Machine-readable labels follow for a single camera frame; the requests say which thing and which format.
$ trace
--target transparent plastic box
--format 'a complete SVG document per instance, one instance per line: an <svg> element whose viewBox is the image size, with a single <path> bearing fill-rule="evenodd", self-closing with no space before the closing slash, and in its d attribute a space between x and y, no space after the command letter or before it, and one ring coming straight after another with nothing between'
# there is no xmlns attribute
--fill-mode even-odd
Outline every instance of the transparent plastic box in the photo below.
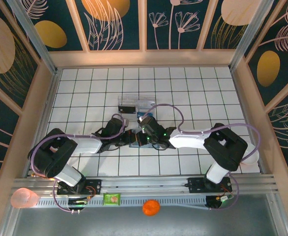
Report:
<svg viewBox="0 0 288 236"><path fill-rule="evenodd" d="M150 108L156 104L153 96L123 95L118 97L119 114L129 121L137 121ZM150 116L155 116L154 109L149 112Z"/></svg>

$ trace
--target white grid floor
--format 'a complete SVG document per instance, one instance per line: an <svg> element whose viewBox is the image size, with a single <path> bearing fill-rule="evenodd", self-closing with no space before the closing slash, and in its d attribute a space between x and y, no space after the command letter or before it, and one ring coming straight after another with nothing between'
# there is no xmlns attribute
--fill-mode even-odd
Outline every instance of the white grid floor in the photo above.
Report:
<svg viewBox="0 0 288 236"><path fill-rule="evenodd" d="M228 67L155 67L65 69L62 72L47 132L59 128L68 134L91 134L117 113L119 95L152 95L157 104L170 103L183 112L183 129L204 129L216 122L245 122ZM180 115L171 107L157 107L165 128L178 125ZM136 128L130 122L129 128ZM250 142L245 127L232 128ZM194 148L121 147L101 154L73 156L70 165L85 176L149 176L205 174L214 159ZM235 173L259 173L242 165Z"/></svg>

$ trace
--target pink plastic cup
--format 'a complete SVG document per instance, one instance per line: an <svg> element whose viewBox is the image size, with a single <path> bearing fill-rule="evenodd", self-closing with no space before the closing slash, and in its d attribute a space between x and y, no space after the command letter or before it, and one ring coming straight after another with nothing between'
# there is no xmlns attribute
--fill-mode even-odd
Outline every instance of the pink plastic cup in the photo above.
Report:
<svg viewBox="0 0 288 236"><path fill-rule="evenodd" d="M35 206L39 200L40 197L33 191L19 188L12 194L10 202L14 208L29 208Z"/></svg>

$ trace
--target green package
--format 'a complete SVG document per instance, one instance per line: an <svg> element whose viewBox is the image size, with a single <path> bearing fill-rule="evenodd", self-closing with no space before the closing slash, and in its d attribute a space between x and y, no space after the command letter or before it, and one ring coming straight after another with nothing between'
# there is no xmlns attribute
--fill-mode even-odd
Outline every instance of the green package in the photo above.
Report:
<svg viewBox="0 0 288 236"><path fill-rule="evenodd" d="M103 205L119 206L121 204L120 193L104 193L103 194Z"/></svg>

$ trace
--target orange toy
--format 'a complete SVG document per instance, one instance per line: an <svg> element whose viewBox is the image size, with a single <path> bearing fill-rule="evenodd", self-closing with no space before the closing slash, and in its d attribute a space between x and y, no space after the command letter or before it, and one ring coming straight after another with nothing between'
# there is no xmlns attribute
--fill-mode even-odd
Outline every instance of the orange toy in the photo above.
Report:
<svg viewBox="0 0 288 236"><path fill-rule="evenodd" d="M156 200L148 200L143 205L143 213L147 216L156 215L160 211L160 204Z"/></svg>

